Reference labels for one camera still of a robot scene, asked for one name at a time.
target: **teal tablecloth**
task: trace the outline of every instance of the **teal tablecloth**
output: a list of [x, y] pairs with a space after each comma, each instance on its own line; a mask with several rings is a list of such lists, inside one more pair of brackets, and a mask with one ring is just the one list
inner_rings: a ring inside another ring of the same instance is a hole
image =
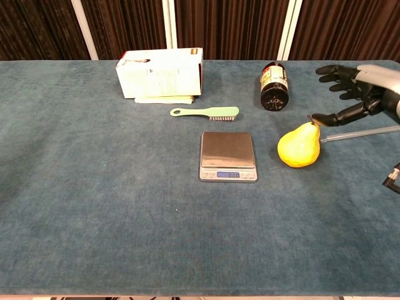
[[[0, 62], [0, 293], [400, 294], [400, 196], [381, 185], [400, 134], [287, 167], [283, 134], [355, 101], [318, 82], [330, 62], [289, 61], [289, 104], [265, 111], [267, 63], [204, 62], [191, 108], [241, 110], [212, 122], [124, 99], [116, 61]], [[392, 125], [379, 114], [322, 135]], [[250, 132], [258, 182], [201, 182], [203, 131]]]

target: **robotic hand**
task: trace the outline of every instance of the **robotic hand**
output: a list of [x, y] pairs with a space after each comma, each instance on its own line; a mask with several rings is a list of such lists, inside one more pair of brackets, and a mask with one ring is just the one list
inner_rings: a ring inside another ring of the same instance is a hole
[[336, 82], [329, 90], [345, 91], [340, 99], [359, 103], [337, 114], [313, 114], [312, 120], [325, 126], [339, 126], [385, 111], [400, 123], [400, 72], [374, 65], [357, 68], [331, 65], [316, 70], [322, 83]]

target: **bottle label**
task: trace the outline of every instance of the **bottle label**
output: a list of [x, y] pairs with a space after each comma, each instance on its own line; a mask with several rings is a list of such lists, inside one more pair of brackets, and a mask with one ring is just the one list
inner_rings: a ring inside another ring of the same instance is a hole
[[281, 83], [288, 88], [288, 81], [286, 80], [286, 71], [281, 66], [267, 67], [261, 76], [261, 90], [270, 83]]

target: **yellow pear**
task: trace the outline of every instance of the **yellow pear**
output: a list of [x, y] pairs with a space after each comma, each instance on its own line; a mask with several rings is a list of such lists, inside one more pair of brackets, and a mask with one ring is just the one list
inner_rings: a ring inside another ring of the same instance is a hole
[[307, 122], [285, 134], [277, 144], [277, 153], [284, 163], [301, 168], [314, 163], [319, 156], [319, 126]]

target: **scrub brush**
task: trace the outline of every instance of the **scrub brush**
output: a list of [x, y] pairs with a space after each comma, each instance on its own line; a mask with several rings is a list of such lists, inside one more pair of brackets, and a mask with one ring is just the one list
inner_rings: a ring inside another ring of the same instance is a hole
[[236, 106], [210, 107], [206, 109], [174, 108], [169, 114], [172, 117], [207, 116], [213, 121], [233, 121], [239, 114], [239, 108]]

